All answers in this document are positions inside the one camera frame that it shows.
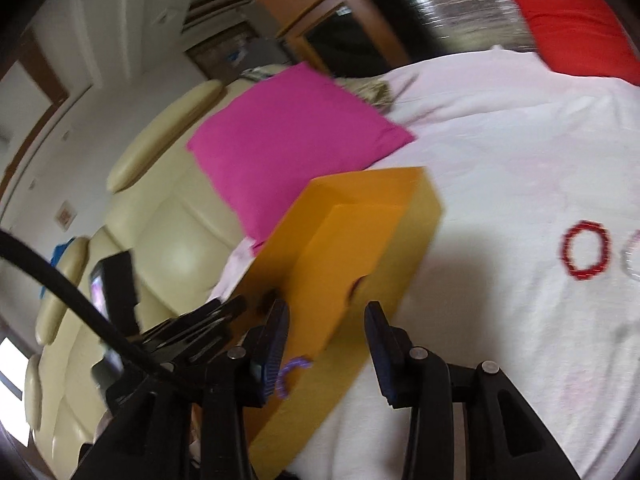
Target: open box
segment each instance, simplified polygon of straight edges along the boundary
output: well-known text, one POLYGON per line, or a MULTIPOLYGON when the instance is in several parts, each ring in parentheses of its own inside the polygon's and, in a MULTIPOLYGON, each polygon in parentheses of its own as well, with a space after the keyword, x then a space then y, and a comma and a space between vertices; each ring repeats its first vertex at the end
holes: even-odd
POLYGON ((257 306, 277 289, 290 307, 282 363, 314 363, 287 376, 288 399, 244 410, 258 478, 279 475, 347 392, 369 356, 364 307, 394 314, 441 212, 422 168, 394 168, 316 178, 278 224, 234 295, 257 306))

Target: metal screw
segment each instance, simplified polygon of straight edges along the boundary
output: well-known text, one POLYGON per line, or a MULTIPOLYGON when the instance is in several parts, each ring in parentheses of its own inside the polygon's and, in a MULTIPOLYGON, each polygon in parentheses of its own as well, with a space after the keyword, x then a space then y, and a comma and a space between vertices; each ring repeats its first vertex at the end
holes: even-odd
POLYGON ((421 346, 414 346, 409 350, 409 357, 411 359, 415 359, 416 361, 422 361, 429 356, 429 352, 427 352, 426 348, 422 348, 421 346))
POLYGON ((484 361, 482 362, 482 370, 487 374, 495 375, 500 371, 500 367, 494 361, 484 361))
POLYGON ((246 350, 241 346, 234 346, 226 352, 229 359, 242 359, 246 355, 246 350))

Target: red bracelet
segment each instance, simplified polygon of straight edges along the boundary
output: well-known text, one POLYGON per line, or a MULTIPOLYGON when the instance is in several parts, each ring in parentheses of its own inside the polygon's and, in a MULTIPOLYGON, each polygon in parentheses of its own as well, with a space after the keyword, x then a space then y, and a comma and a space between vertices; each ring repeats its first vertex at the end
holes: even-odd
POLYGON ((564 240, 562 242, 562 250, 560 257, 564 266, 576 280, 589 280, 600 274, 609 265, 610 259, 610 247, 611 240, 609 239, 609 233, 607 230, 597 222, 589 222, 588 220, 582 220, 574 225, 564 234, 564 240), (600 260, 597 264, 587 269, 576 269, 574 262, 569 256, 569 246, 571 245, 572 238, 580 231, 592 231, 596 233, 601 240, 600 244, 600 260))

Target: couch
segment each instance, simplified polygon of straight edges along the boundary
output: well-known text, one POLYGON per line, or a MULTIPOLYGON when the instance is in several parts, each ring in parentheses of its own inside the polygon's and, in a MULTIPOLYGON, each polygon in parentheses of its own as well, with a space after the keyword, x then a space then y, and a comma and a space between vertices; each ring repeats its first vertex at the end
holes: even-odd
MULTIPOLYGON (((283 67, 272 66, 279 72, 283 67)), ((89 297, 89 273, 102 258, 131 249, 142 330, 201 306, 230 252, 244 237, 185 149, 196 127, 253 83, 207 81, 158 115, 126 149, 107 181, 104 225, 79 237, 57 267, 89 297)), ((105 405, 90 369, 98 337, 47 292, 36 322, 42 354, 30 359, 24 400, 35 444, 58 480, 68 479, 91 442, 105 405)))

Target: black cable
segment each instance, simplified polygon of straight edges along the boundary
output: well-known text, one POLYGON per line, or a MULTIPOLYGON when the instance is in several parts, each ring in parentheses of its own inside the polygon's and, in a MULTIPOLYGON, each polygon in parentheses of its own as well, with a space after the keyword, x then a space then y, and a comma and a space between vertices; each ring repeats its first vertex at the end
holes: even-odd
POLYGON ((182 378, 161 367, 153 361, 149 354, 127 341, 59 270, 4 229, 0 229, 0 257, 26 272, 60 298, 60 301, 75 312, 98 337, 120 356, 139 366, 150 376, 172 384, 187 398, 197 400, 197 389, 193 384, 185 382, 182 378))

